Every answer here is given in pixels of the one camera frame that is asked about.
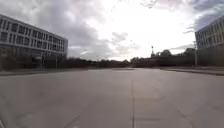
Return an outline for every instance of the tree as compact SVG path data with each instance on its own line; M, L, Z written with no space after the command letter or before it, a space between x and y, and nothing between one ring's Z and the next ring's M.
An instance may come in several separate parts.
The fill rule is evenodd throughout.
M163 50L163 52L161 52L160 56L162 57L168 57L168 56L172 56L171 52L169 50Z

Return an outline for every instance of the road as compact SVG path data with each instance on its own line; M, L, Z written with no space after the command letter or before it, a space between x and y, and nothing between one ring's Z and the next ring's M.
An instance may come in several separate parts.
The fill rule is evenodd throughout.
M223 128L224 77L89 70L0 77L7 128Z

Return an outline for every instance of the cloud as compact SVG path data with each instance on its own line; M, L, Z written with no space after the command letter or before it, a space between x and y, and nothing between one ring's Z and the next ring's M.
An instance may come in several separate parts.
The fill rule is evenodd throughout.
M0 0L0 12L66 37L69 56L115 56L112 42L100 40L97 29L88 24L89 19L104 22L99 0Z
M224 16L224 1L222 0L205 1L194 8L198 14L194 24L195 31Z
M187 48L194 48L194 44L182 45L176 48L171 48L170 50L185 50Z
M128 36L128 33L123 32L123 33L119 34L119 33L113 32L112 35L113 35L113 38L112 38L113 41L112 42L114 44L116 44L116 43L119 43L121 41L126 40L127 36Z

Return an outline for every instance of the curb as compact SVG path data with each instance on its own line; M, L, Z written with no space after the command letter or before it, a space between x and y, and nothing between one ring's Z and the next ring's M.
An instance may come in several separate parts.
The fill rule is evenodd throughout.
M165 70L165 71L175 71L175 72L188 72L188 73L215 75L215 76L224 76L224 73L214 73L214 72L187 71L187 70L175 70L175 69L161 69L161 70Z
M84 69L82 70L51 70L51 71L30 71L30 72L11 72L8 74L0 74L0 77L6 77L6 76L23 76L23 75L36 75L36 74L53 74L53 73L63 73L63 72L73 72L73 71L86 71Z

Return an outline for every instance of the distant building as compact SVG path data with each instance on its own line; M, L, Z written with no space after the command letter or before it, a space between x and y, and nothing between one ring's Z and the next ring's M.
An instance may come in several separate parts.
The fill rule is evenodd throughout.
M199 63L224 65L224 17L195 32Z
M65 58L67 49L66 38L0 14L1 56Z

